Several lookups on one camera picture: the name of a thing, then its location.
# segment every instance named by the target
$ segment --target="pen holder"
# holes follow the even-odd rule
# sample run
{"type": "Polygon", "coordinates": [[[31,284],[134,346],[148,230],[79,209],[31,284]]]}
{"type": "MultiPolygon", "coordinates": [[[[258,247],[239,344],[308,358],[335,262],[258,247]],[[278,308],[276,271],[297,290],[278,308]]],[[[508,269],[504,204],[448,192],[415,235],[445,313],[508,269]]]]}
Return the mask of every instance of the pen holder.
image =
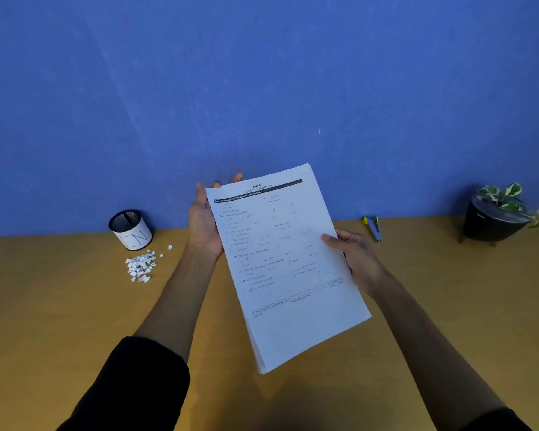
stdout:
{"type": "Polygon", "coordinates": [[[138,210],[123,210],[115,214],[108,227],[130,251],[145,248],[152,241],[152,232],[138,210]]]}

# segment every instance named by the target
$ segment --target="math question paper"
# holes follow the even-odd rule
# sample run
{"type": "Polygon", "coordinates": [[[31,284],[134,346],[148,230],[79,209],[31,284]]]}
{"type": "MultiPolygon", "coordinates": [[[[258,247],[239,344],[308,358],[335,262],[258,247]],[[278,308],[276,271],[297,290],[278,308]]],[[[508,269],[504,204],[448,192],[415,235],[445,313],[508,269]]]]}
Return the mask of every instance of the math question paper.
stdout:
{"type": "Polygon", "coordinates": [[[371,317],[311,166],[206,192],[260,373],[371,317]]]}

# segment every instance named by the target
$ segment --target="blue wall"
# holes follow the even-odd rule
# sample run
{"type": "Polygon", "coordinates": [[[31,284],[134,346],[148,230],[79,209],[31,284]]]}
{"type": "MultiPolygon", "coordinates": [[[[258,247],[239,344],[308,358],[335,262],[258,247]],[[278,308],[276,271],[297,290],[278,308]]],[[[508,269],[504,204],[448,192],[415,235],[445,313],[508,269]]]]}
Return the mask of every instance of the blue wall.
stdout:
{"type": "Polygon", "coordinates": [[[0,0],[0,236],[306,162],[333,219],[539,207],[539,0],[0,0]]]}

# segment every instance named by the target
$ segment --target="desk surface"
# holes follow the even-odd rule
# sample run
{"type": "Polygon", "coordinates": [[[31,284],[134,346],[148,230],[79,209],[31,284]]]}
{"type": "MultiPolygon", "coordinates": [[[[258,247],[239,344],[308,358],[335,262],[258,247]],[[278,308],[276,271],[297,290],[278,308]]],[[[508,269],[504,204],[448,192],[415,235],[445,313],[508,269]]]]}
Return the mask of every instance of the desk surface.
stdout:
{"type": "MultiPolygon", "coordinates": [[[[375,248],[539,429],[539,228],[496,248],[459,245],[459,219],[382,219],[375,248]]],[[[337,225],[364,231],[358,221],[337,225]]],[[[69,416],[112,348],[144,319],[185,242],[184,229],[155,233],[149,248],[165,255],[144,284],[129,281],[132,253],[111,233],[0,239],[0,431],[55,429],[69,416]]],[[[259,375],[223,257],[198,320],[176,429],[431,429],[387,324],[365,300],[372,319],[259,375]]]]}

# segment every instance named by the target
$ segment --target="black header bar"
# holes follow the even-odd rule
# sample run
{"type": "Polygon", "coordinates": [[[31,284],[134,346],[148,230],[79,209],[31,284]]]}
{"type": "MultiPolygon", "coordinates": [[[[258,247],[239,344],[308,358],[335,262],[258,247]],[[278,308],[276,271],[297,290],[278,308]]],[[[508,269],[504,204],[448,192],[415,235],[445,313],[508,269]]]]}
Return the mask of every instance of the black header bar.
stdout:
{"type": "Polygon", "coordinates": [[[268,188],[262,189],[260,191],[250,192],[249,194],[232,196],[231,198],[215,199],[214,203],[228,203],[230,201],[235,201],[237,199],[247,198],[248,196],[265,194],[266,192],[275,191],[275,190],[282,189],[282,188],[288,187],[288,186],[293,186],[294,184],[298,184],[298,183],[302,183],[302,182],[303,182],[302,179],[295,180],[295,181],[290,181],[289,183],[280,184],[279,186],[274,186],[274,187],[268,187],[268,188]]]}

